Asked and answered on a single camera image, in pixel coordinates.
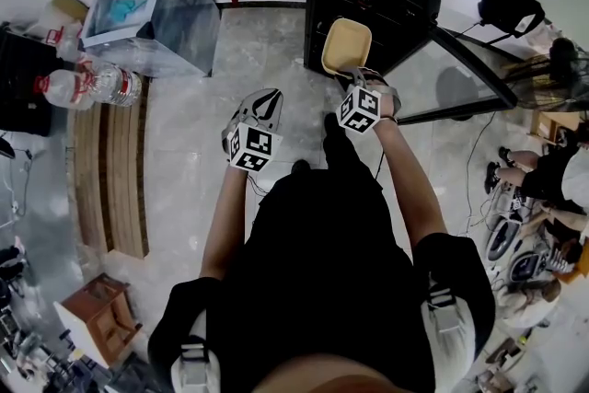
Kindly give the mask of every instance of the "black shirt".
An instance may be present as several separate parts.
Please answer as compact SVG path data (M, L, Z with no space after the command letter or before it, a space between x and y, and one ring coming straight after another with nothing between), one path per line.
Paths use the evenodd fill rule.
M166 373L179 352L161 338L174 338L171 325L186 336L206 308L207 345L219 359L223 392L251 391L278 365L313 353L368 365L410 391L434 391L421 313L431 271L467 300L477 352L491 333L494 301L469 239L430 235L414 259L415 266L397 246L371 177L331 170L287 176L262 201L251 237L222 282L174 288L150 341L152 363ZM190 304L192 317L179 319L175 299L184 300L185 311Z

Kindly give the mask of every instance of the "metal frame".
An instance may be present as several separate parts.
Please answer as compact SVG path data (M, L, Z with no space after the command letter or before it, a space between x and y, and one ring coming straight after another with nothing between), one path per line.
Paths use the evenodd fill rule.
M407 117L398 118L399 125L448 118L462 118L480 115L481 113L488 113L490 111L510 110L517 105L517 97L514 92L481 59L450 33L439 27L434 27L430 30L428 36L430 40L440 45L456 57L459 62L466 65L497 97L484 98L472 103L456 105L448 109L430 110L424 113L416 113Z

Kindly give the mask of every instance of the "transparent box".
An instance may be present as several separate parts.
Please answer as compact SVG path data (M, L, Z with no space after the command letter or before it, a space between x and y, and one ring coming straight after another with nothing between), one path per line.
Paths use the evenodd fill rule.
M214 0L94 0L81 49L152 77L206 76L219 24Z

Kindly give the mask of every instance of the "black bag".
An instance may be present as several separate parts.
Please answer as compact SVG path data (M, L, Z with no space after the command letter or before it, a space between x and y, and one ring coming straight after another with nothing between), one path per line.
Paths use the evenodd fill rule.
M544 19L544 10L538 0L481 0L479 2L480 25L493 25L507 35L493 40L492 44L512 35L516 38L532 31ZM523 29L517 29L520 22L530 15L532 21Z

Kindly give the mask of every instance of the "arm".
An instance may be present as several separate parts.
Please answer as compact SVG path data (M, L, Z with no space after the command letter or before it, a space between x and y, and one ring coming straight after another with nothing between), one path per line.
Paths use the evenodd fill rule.
M375 126L375 131L387 157L411 247L415 249L431 233L447 231L440 204L433 193L432 184L397 124L392 120L382 120Z
M574 229L575 231L583 232L589 222L589 216L585 216L584 214L565 212L563 210L557 210L556 208L548 208L547 213L551 214L565 226Z
M222 280L246 241L246 184L248 172L227 167L204 247L201 277Z
M538 212L527 223L520 228L519 235L521 238L535 236L542 222L549 217L546 212Z
M510 293L507 286L504 286L497 294L497 305L502 318L510 318L523 310L527 301L527 296L522 292Z

